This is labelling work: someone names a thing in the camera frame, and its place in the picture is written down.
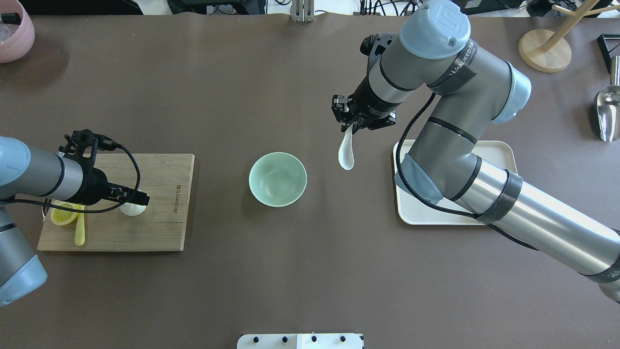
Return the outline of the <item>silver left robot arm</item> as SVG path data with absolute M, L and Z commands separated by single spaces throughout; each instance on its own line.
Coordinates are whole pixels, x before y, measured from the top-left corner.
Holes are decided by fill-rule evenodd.
M 139 191 L 141 174 L 133 187 L 111 183 L 95 167 L 97 152 L 130 151 L 113 139 L 88 129 L 65 135 L 66 144 L 57 153 L 29 146 L 3 136 L 0 139 L 1 184 L 1 289 L 2 306 L 19 300 L 42 286 L 48 274 L 11 216 L 11 206 L 31 204 L 53 208 L 51 201 L 92 206 L 102 200 L 119 208 L 126 203 L 147 206 L 149 196 Z

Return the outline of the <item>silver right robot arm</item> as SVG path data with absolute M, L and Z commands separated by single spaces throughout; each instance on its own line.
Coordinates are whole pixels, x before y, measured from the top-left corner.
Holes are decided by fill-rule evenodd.
M 471 38 L 471 23 L 449 0 L 426 0 L 398 33 L 366 37 L 366 76 L 349 96 L 334 95 L 341 130 L 396 123 L 396 108 L 420 86 L 440 100 L 409 152 L 395 156 L 396 185 L 428 207 L 441 199 L 510 240 L 540 250 L 619 300 L 619 232 L 473 152 L 491 123 L 524 108 L 531 82 Z

